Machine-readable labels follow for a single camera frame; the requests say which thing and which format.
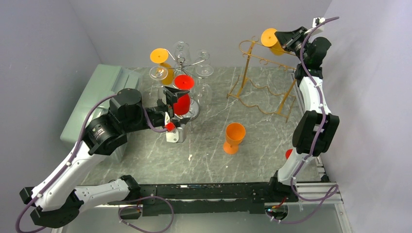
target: cup base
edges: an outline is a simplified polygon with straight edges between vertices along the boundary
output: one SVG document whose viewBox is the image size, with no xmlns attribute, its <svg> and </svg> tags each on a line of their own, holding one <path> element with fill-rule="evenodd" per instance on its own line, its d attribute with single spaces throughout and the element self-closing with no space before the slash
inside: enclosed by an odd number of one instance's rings
<svg viewBox="0 0 412 233">
<path fill-rule="evenodd" d="M 228 142 L 223 143 L 223 150 L 228 154 L 236 154 L 239 150 L 238 145 L 230 145 Z"/>
</svg>

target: orange cup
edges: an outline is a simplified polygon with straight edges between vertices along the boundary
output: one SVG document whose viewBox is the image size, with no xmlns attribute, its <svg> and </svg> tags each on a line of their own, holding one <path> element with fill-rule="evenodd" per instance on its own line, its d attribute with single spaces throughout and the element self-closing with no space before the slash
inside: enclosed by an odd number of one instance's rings
<svg viewBox="0 0 412 233">
<path fill-rule="evenodd" d="M 281 56 L 286 52 L 283 50 L 280 42 L 277 40 L 275 32 L 277 32 L 277 30 L 274 28 L 266 29 L 260 36 L 260 41 L 264 46 L 269 47 L 270 51 L 274 55 Z"/>
<path fill-rule="evenodd" d="M 246 129 L 240 123 L 230 123 L 226 127 L 226 141 L 223 144 L 224 152 L 235 154 L 239 150 L 239 144 L 246 135 Z"/>
</svg>

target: red cup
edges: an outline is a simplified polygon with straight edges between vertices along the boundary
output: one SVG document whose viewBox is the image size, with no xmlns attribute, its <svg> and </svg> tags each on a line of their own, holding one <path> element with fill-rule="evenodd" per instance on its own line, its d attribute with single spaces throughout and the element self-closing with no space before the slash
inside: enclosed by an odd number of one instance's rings
<svg viewBox="0 0 412 233">
<path fill-rule="evenodd" d="M 194 80 L 189 75 L 179 75 L 174 79 L 174 85 L 180 90 L 190 90 L 194 86 Z M 190 96 L 186 94 L 177 100 L 173 105 L 174 113 L 177 115 L 184 115 L 189 112 Z"/>
</svg>

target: table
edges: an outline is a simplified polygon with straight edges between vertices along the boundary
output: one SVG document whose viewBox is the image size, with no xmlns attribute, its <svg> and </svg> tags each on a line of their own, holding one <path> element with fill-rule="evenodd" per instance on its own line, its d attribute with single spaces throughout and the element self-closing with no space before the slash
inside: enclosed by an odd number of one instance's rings
<svg viewBox="0 0 412 233">
<path fill-rule="evenodd" d="M 150 68 L 135 70 L 144 78 L 141 89 L 143 105 L 155 106 L 157 82 L 149 78 Z M 116 163 L 106 159 L 88 174 L 82 184 L 99 185 L 121 175 L 132 175 L 141 184 L 269 181 L 286 161 L 285 152 L 292 148 L 292 134 L 302 113 L 295 102 L 285 123 L 284 117 L 265 115 L 257 108 L 245 107 L 234 97 L 227 99 L 226 94 L 242 72 L 242 67 L 216 67 L 209 78 L 200 80 L 213 89 L 212 103 L 190 123 L 190 133 L 184 143 L 167 143 L 164 133 L 151 130 L 132 133 L 123 161 Z M 292 83 L 291 74 L 276 67 L 250 67 L 248 77 L 255 84 L 269 85 L 276 93 L 286 92 Z M 274 111 L 282 97 L 272 96 L 247 83 L 242 99 L 248 104 L 258 103 L 265 110 Z M 292 98 L 288 98 L 284 111 L 289 110 L 291 103 Z M 239 122 L 246 128 L 246 137 L 236 155 L 223 151 L 225 129 L 231 122 Z M 299 173 L 297 180 L 320 180 L 315 160 Z"/>
</svg>

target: wine glass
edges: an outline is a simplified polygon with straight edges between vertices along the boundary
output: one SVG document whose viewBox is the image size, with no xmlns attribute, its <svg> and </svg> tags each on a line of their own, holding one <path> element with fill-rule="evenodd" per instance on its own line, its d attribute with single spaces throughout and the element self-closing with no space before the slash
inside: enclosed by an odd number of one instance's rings
<svg viewBox="0 0 412 233">
<path fill-rule="evenodd" d="M 196 52 L 198 58 L 194 63 L 196 63 L 196 74 L 201 76 L 200 78 L 207 78 L 213 74 L 213 67 L 210 65 L 210 54 L 207 50 L 199 50 Z"/>
<path fill-rule="evenodd" d="M 168 69 L 162 66 L 152 67 L 149 71 L 149 76 L 156 81 L 163 80 L 167 77 Z"/>
<path fill-rule="evenodd" d="M 175 43 L 174 47 L 174 58 L 178 63 L 184 62 L 186 64 L 191 64 L 189 44 L 184 41 L 178 41 Z"/>
<path fill-rule="evenodd" d="M 206 83 L 197 83 L 191 94 L 193 99 L 202 107 L 205 107 L 212 102 L 212 88 Z"/>
</svg>

